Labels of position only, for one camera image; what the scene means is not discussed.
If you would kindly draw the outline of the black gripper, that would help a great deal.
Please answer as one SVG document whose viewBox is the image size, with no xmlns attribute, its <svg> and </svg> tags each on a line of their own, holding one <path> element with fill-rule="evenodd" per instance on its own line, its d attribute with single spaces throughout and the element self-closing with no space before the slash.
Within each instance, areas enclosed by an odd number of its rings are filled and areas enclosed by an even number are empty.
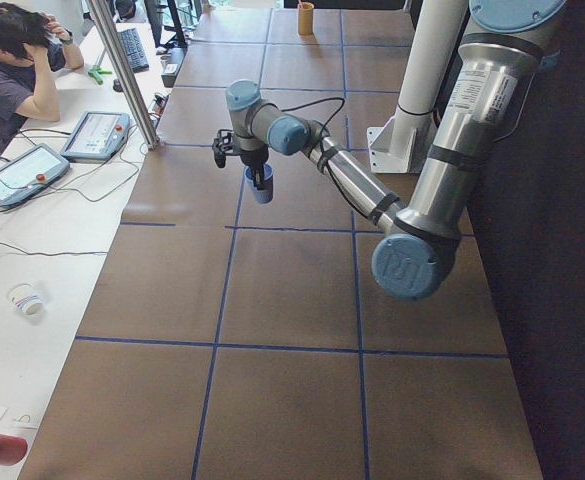
<svg viewBox="0 0 585 480">
<path fill-rule="evenodd" d="M 252 169 L 252 182 L 256 190 L 264 189 L 264 169 L 263 166 L 268 161 L 268 148 L 261 147 L 256 150 L 242 149 L 240 159 L 244 165 Z"/>
</svg>

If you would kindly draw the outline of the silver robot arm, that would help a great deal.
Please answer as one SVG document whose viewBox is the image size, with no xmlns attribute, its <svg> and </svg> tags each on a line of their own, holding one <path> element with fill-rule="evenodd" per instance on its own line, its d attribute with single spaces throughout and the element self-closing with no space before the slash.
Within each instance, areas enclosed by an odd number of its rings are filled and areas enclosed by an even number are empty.
<svg viewBox="0 0 585 480">
<path fill-rule="evenodd" d="M 301 153 L 384 234 L 371 270 L 401 300 L 433 294 L 453 268 L 458 222 L 518 84 L 557 56 L 562 1 L 426 1 L 394 114 L 368 132 L 359 163 L 320 122 L 291 115 L 247 79 L 225 98 L 232 126 L 213 143 L 261 202 L 272 197 L 269 154 Z"/>
</svg>

